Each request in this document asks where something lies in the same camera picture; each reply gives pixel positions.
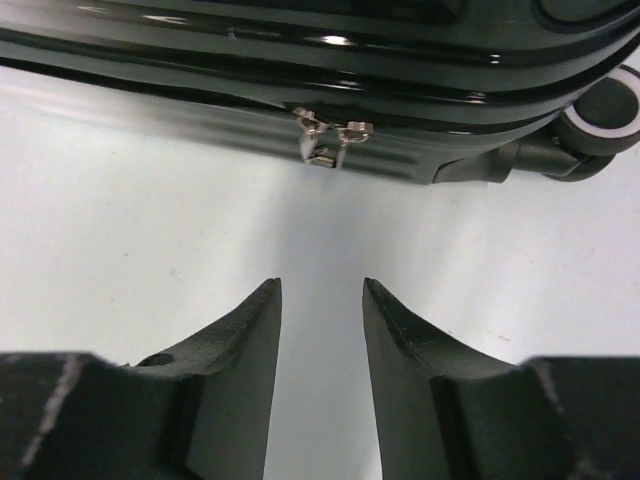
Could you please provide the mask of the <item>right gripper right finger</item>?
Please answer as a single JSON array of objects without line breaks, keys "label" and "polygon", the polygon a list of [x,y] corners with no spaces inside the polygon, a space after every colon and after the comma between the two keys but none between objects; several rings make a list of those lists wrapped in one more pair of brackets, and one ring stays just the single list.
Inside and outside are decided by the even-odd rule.
[{"label": "right gripper right finger", "polygon": [[387,479],[635,479],[639,361],[509,364],[456,340],[379,281],[363,324]]}]

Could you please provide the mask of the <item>silver zipper pull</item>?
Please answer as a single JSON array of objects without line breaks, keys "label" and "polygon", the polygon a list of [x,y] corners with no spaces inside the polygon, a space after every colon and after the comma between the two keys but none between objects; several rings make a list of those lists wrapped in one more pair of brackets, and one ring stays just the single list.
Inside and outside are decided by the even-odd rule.
[{"label": "silver zipper pull", "polygon": [[373,125],[368,122],[350,121],[335,128],[340,145],[336,154],[335,168],[342,169],[347,150],[352,144],[366,142],[373,133]]},{"label": "silver zipper pull", "polygon": [[336,160],[329,156],[328,148],[319,144],[320,137],[329,129],[329,124],[316,118],[311,110],[297,107],[293,113],[301,129],[299,153],[305,164],[334,168]]}]

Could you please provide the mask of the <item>black white space suitcase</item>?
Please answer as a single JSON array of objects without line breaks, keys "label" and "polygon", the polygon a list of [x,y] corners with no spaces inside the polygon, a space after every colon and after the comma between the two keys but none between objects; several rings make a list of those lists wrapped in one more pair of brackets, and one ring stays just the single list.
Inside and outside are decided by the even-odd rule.
[{"label": "black white space suitcase", "polygon": [[580,181],[639,141],[635,1],[5,1],[1,90],[301,161],[293,111],[368,122],[342,169]]}]

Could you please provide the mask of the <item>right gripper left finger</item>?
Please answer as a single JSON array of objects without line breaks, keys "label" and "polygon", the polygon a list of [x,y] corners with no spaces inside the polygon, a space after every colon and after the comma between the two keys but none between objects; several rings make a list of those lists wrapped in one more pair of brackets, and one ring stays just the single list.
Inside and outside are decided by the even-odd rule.
[{"label": "right gripper left finger", "polygon": [[5,479],[259,479],[282,291],[238,307],[137,365],[87,352],[1,357]]}]

